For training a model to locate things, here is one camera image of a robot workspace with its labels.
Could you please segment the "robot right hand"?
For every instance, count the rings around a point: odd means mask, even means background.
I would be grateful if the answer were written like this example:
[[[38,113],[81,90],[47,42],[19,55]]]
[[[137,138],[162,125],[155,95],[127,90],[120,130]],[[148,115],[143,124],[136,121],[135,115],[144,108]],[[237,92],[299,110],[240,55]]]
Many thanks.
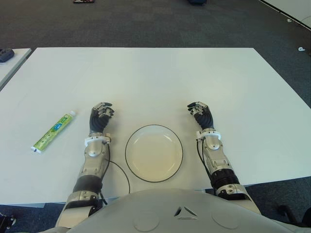
[[[206,104],[197,101],[187,105],[187,108],[202,130],[214,129],[212,113]]]

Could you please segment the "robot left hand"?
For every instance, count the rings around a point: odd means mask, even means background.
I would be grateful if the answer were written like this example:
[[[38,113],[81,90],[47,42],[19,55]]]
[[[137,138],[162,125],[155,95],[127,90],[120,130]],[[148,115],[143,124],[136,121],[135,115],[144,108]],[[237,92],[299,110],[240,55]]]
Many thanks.
[[[108,102],[100,102],[91,109],[89,119],[90,134],[102,133],[108,125],[109,120],[114,115],[112,104]]]

